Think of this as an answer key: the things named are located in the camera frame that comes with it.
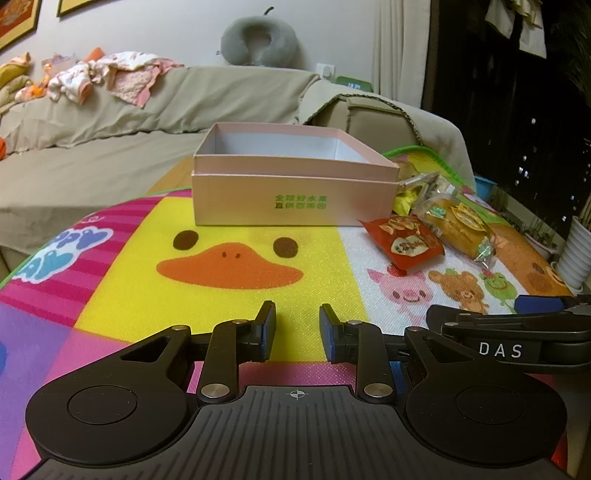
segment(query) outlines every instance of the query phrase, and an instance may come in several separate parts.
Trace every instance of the pink box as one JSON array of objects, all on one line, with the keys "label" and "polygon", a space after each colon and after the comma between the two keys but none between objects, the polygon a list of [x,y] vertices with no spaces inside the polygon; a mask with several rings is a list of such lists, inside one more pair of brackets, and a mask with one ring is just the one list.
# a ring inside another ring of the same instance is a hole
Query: pink box
[{"label": "pink box", "polygon": [[218,123],[194,155],[197,225],[359,225],[387,217],[398,165],[336,128]]}]

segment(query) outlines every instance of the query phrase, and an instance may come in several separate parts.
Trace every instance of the cartoon pig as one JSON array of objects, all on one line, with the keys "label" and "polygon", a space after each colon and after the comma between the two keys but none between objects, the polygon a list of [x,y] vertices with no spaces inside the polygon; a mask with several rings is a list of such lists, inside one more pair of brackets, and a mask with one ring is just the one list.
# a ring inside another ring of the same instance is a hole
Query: cartoon pig
[{"label": "cartoon pig", "polygon": [[390,265],[387,273],[368,268],[368,274],[379,285],[384,297],[400,305],[398,313],[408,313],[411,325],[425,325],[425,315],[431,305],[433,291],[427,285],[422,272],[407,275],[403,270]]}]

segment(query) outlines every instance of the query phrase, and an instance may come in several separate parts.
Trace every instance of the red snack package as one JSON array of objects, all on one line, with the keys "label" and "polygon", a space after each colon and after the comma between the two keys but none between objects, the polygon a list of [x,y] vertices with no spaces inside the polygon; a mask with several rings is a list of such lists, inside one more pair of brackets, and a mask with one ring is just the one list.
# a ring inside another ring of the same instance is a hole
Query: red snack package
[{"label": "red snack package", "polygon": [[361,224],[401,270],[415,267],[435,255],[445,255],[440,240],[416,215],[395,215]]}]

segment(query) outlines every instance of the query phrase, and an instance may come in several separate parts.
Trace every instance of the gray pillow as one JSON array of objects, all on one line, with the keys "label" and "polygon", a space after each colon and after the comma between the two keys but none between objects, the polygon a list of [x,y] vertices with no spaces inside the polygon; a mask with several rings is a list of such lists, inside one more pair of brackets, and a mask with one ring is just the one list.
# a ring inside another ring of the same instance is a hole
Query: gray pillow
[{"label": "gray pillow", "polygon": [[[261,58],[253,62],[246,45],[249,32],[264,31],[271,43],[264,47]],[[294,29],[283,20],[266,16],[239,18],[222,35],[222,55],[232,65],[287,66],[297,49]]]}]

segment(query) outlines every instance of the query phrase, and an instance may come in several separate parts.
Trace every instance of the plastic wrapper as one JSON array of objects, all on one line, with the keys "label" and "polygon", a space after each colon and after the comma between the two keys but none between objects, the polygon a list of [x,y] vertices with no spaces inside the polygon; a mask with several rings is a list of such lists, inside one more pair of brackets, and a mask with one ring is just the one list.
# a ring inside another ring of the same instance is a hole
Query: plastic wrapper
[{"label": "plastic wrapper", "polygon": [[439,239],[416,215],[361,222],[374,242],[401,270],[408,270],[445,250]]},{"label": "plastic wrapper", "polygon": [[404,181],[399,181],[398,194],[394,199],[392,210],[401,216],[409,215],[425,184],[429,184],[438,175],[438,173],[421,173]]},{"label": "plastic wrapper", "polygon": [[419,195],[415,213],[445,243],[490,269],[494,261],[493,234],[468,205],[456,198],[456,187],[439,176]]}]

